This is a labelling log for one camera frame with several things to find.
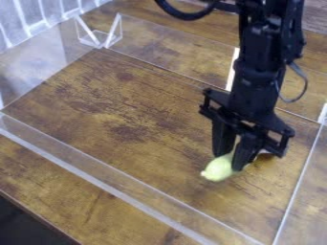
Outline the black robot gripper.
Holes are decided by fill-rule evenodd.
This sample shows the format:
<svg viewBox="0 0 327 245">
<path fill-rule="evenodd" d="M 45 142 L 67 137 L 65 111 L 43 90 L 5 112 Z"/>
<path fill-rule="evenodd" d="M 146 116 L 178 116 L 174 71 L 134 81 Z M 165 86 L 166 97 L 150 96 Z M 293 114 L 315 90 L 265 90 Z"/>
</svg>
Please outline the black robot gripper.
<svg viewBox="0 0 327 245">
<path fill-rule="evenodd" d="M 230 92 L 203 90 L 199 113 L 213 122 L 214 155 L 234 152 L 233 170 L 242 171 L 262 149 L 282 157 L 295 131 L 275 113 L 285 65 L 261 65 L 239 57 L 234 70 Z"/>
</svg>

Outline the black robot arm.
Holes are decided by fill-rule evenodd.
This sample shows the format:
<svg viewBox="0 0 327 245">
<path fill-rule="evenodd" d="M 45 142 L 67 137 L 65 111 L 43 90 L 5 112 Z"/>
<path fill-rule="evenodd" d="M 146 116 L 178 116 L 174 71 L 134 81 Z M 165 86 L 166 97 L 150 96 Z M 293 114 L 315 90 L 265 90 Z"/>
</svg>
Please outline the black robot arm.
<svg viewBox="0 0 327 245">
<path fill-rule="evenodd" d="M 283 157 L 294 129 L 275 113 L 285 73 L 297 70 L 306 39 L 305 0 L 237 0 L 241 53 L 230 92 L 203 91 L 199 113 L 213 121 L 213 151 L 241 171 L 261 150 Z"/>
</svg>

